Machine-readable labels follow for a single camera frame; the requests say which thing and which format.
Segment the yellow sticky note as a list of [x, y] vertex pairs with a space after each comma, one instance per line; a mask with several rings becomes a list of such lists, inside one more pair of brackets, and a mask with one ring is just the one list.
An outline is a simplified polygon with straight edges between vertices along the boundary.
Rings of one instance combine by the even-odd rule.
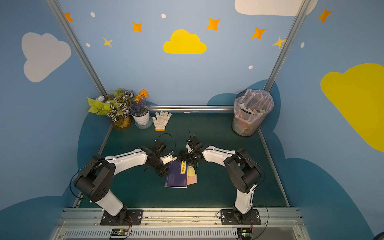
[[195, 168], [194, 167], [188, 167], [188, 177], [192, 177], [195, 175], [196, 175]]

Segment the trash bin with plastic bag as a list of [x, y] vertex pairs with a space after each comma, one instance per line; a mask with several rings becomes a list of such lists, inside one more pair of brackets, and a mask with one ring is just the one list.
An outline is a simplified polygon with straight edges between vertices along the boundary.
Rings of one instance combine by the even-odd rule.
[[273, 108], [274, 100], [267, 91], [240, 92], [234, 102], [232, 130], [242, 137], [253, 136]]

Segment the green circuit board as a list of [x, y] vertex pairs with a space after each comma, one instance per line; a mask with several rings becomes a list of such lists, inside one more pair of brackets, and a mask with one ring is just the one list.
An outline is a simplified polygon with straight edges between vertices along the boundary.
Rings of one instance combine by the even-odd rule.
[[129, 235], [130, 231], [128, 229], [112, 229], [110, 237], [111, 238], [126, 238]]
[[238, 240], [251, 240], [253, 238], [253, 231], [251, 229], [237, 229]]

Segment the white pot with flowers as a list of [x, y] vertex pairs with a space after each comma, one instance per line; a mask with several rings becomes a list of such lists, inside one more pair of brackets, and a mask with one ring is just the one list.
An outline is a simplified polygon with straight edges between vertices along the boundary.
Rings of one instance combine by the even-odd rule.
[[131, 112], [135, 120], [135, 124], [141, 128], [146, 126], [150, 121], [149, 108], [146, 105], [147, 97], [148, 92], [146, 90], [139, 91], [139, 94], [135, 96], [135, 102], [131, 106]]

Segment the white work glove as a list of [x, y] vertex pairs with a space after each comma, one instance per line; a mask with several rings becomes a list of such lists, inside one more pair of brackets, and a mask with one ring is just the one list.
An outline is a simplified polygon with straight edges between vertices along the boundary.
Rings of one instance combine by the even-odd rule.
[[152, 117], [155, 130], [157, 132], [162, 132], [166, 130], [166, 125], [168, 124], [172, 114], [169, 112], [155, 113], [155, 116]]

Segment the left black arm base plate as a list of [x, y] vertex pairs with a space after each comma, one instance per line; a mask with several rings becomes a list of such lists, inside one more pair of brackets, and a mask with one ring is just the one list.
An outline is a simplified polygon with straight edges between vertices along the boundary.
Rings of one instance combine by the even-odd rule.
[[101, 226], [140, 226], [144, 210], [123, 208], [116, 216], [104, 211]]

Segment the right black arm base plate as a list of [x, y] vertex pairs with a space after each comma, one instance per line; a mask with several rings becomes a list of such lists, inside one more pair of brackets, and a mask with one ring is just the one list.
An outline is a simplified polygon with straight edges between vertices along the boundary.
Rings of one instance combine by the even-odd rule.
[[261, 217], [259, 211], [253, 209], [249, 214], [242, 215], [238, 211], [234, 211], [233, 209], [221, 209], [216, 217], [221, 221], [222, 225], [261, 225]]

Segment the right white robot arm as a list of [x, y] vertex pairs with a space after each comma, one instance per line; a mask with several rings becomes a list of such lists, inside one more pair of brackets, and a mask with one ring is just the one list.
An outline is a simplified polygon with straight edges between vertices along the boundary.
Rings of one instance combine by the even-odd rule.
[[203, 146], [200, 149], [180, 151], [178, 161], [196, 167], [199, 160], [215, 163], [226, 168], [232, 184], [237, 189], [236, 201], [233, 207], [233, 216], [239, 223], [251, 216], [253, 211], [254, 192], [265, 177], [259, 164], [254, 162], [245, 149], [229, 151], [215, 146]]

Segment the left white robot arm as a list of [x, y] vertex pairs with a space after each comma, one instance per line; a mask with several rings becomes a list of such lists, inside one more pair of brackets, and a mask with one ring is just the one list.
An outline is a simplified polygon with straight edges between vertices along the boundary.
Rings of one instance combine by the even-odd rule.
[[155, 141], [150, 147], [140, 147], [116, 156], [94, 155], [87, 165], [74, 175], [75, 179], [71, 179], [74, 187], [104, 210], [101, 225], [130, 224], [127, 207], [111, 191], [114, 177], [123, 171], [145, 164], [155, 168], [160, 177], [168, 175], [170, 170], [161, 159], [165, 148], [163, 142]]

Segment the green leafy plant pot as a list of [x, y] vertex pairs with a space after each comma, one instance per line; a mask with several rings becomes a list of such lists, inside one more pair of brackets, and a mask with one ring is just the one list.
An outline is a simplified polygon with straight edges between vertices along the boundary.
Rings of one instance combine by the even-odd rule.
[[134, 103], [134, 92], [118, 89], [112, 95], [99, 96], [96, 99], [88, 98], [88, 112], [106, 116], [113, 127], [124, 130], [131, 126], [131, 105]]

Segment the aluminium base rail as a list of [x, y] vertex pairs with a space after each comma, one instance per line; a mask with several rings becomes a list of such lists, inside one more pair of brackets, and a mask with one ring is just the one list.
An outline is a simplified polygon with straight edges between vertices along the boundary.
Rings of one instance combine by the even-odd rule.
[[[52, 240], [238, 240], [237, 229], [251, 229], [252, 240], [310, 239], [297, 208], [256, 207], [261, 225], [222, 225], [224, 208], [144, 208], [140, 226], [101, 226], [102, 209], [64, 209]], [[126, 238], [111, 238], [112, 229], [128, 229]]]

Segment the right green circuit board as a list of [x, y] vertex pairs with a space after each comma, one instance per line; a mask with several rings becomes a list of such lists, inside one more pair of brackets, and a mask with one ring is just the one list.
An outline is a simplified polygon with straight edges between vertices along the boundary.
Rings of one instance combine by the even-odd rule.
[[253, 238], [253, 231], [251, 229], [237, 229], [238, 240], [251, 240]]

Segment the left green circuit board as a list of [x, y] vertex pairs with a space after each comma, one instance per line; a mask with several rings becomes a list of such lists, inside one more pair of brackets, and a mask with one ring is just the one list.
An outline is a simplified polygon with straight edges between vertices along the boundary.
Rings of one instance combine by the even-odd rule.
[[112, 229], [110, 237], [111, 238], [126, 238], [129, 235], [130, 231], [128, 229]]

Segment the pink sticky note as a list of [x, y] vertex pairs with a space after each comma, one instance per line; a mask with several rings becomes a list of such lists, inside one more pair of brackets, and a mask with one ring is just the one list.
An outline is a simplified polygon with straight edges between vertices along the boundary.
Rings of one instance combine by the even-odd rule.
[[187, 177], [187, 185], [192, 185], [197, 183], [197, 175], [191, 175]]

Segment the dark blue book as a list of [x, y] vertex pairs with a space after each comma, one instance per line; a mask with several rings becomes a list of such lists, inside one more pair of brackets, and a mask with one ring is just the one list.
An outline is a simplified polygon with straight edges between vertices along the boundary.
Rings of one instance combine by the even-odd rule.
[[185, 161], [169, 163], [170, 173], [166, 177], [166, 188], [186, 189], [188, 179], [188, 165]]

